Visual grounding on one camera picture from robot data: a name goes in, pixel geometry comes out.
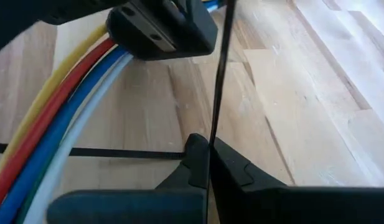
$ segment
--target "black line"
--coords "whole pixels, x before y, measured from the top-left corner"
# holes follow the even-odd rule
[[[7,144],[0,143],[0,153],[4,153]],[[121,149],[94,149],[74,147],[70,156],[139,158],[139,159],[183,159],[184,152],[155,152]]]
[[[210,135],[210,147],[213,147],[215,136],[217,135],[219,111],[222,101],[223,81],[225,80],[225,72],[228,60],[228,51],[230,36],[232,34],[233,15],[235,13],[236,0],[227,1],[227,12],[225,16],[225,24],[223,25],[222,46],[217,70],[217,78],[215,80],[214,104],[212,112],[212,125]]]

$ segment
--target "blue cable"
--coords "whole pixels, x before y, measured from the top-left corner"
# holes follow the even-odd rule
[[[75,90],[73,96],[60,107],[54,120],[49,124],[48,129],[38,143],[34,153],[27,161],[25,168],[16,179],[15,184],[0,206],[0,224],[10,224],[13,221],[17,210],[37,180],[39,172],[44,167],[47,158],[58,149],[60,141],[77,108],[112,64],[125,53],[126,51],[119,47],[112,50],[84,78]]]
[[[204,6],[209,9],[210,7],[212,6],[217,6],[218,5],[218,1],[208,1],[208,2],[204,2]]]

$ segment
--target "yellow cable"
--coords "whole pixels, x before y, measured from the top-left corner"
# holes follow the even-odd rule
[[[54,71],[54,73],[49,77],[45,82],[41,91],[38,93],[35,100],[32,102],[31,107],[27,111],[27,114],[24,116],[22,122],[20,123],[18,129],[13,135],[11,142],[7,145],[7,148],[0,160],[0,172],[2,168],[6,165],[8,159],[15,153],[17,147],[19,146],[20,141],[23,139],[26,132],[29,130],[31,124],[34,122],[36,117],[39,115],[41,109],[45,106],[46,102],[60,85],[62,80],[66,77],[67,73],[73,66],[78,62],[78,60],[87,52],[87,50],[106,34],[106,26],[101,25],[96,28],[81,44],[79,44],[67,58],[62,61]]]

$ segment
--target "red cable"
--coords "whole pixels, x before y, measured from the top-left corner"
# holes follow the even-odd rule
[[[17,151],[8,160],[0,173],[0,205],[60,106],[68,98],[72,90],[81,82],[92,66],[96,64],[97,61],[109,51],[112,46],[114,46],[114,44],[115,43],[111,39],[106,39],[93,49],[74,67],[49,98],[49,101],[30,127],[30,130],[24,136]]]

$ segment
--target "light wood surface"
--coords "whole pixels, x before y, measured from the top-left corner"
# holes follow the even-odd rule
[[[0,52],[0,142],[106,15],[40,22]],[[221,35],[224,10],[212,16]],[[77,146],[181,152],[208,137],[221,39],[208,56],[135,60]],[[220,138],[287,184],[384,186],[384,0],[239,1],[229,54]],[[71,157],[58,195],[151,189],[178,163]]]

